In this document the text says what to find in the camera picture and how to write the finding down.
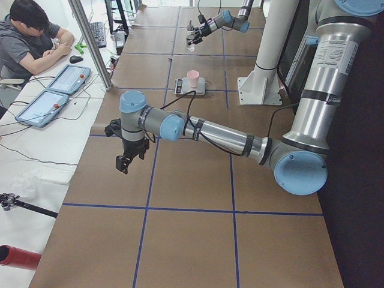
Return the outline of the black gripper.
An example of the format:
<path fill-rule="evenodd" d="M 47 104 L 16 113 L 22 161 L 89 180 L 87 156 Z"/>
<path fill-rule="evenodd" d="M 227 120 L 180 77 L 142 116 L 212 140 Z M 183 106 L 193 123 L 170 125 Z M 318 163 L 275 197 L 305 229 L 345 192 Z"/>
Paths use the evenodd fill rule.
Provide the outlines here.
<path fill-rule="evenodd" d="M 145 159 L 145 154 L 149 149 L 149 140 L 142 138 L 138 141 L 122 140 L 123 155 L 116 156 L 115 166 L 116 169 L 125 175 L 128 174 L 128 168 L 133 159 L 138 155 L 141 160 Z"/>
<path fill-rule="evenodd" d="M 188 37 L 194 38 L 192 40 L 193 44 L 199 44 L 203 41 L 203 38 L 201 36 L 208 36 L 211 33 L 212 31 L 209 25 L 202 25 L 198 29 L 194 29 L 193 31 L 191 31 Z"/>

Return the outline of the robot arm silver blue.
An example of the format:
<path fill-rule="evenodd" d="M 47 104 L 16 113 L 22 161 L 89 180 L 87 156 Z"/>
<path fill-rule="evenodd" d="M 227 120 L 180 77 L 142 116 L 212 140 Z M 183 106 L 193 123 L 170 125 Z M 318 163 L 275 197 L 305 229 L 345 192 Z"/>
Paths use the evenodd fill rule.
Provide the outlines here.
<path fill-rule="evenodd" d="M 121 116 L 105 128 L 122 140 L 116 168 L 127 173 L 135 157 L 143 158 L 155 136 L 176 141 L 181 136 L 205 141 L 235 156 L 268 166 L 279 186 L 295 195 L 320 190 L 328 177 L 326 137 L 351 71 L 359 44 L 370 36 L 382 1 L 311 1 L 306 41 L 316 52 L 301 92 L 292 127 L 281 140 L 260 138 L 188 112 L 150 106 L 140 91 L 127 91 L 119 101 Z"/>
<path fill-rule="evenodd" d="M 198 8 L 198 20 L 200 26 L 194 28 L 187 35 L 187 44 L 189 46 L 199 44 L 203 41 L 203 37 L 207 37 L 222 27 L 234 29 L 243 33 L 247 32 L 250 25 L 248 17 L 251 13 L 253 2 L 253 0 L 243 1 L 236 17 L 232 16 L 229 10 L 224 10 L 223 12 L 218 13 L 215 17 L 206 19 Z"/>

